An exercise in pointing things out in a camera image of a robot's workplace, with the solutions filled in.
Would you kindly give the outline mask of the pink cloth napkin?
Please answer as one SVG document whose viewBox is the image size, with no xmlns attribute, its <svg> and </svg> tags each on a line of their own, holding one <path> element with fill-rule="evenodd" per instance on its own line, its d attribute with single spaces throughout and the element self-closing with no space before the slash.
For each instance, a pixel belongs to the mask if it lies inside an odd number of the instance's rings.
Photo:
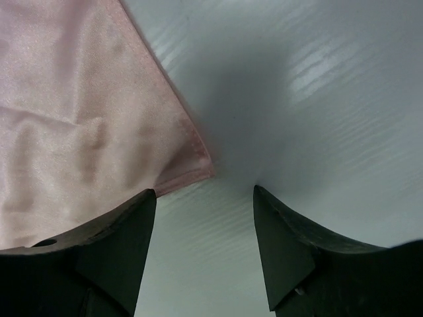
<svg viewBox="0 0 423 317">
<path fill-rule="evenodd" d="M 120 1 L 1 2 L 1 247 L 213 173 Z"/>
</svg>

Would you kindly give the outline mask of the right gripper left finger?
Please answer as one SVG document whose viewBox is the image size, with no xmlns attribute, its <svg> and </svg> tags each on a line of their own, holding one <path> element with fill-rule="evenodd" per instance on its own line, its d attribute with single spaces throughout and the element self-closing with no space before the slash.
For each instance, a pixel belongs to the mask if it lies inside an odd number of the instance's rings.
<svg viewBox="0 0 423 317">
<path fill-rule="evenodd" d="M 1 251 L 2 316 L 133 316 L 156 210 L 145 190 L 31 247 Z"/>
</svg>

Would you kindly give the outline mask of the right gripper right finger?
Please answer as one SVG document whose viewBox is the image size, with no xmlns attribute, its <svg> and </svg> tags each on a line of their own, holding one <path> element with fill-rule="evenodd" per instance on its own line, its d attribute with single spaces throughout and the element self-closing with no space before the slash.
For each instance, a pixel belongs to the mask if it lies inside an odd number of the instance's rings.
<svg viewBox="0 0 423 317">
<path fill-rule="evenodd" d="M 277 316 L 421 316 L 422 241 L 391 248 L 333 232 L 255 186 L 254 226 Z"/>
</svg>

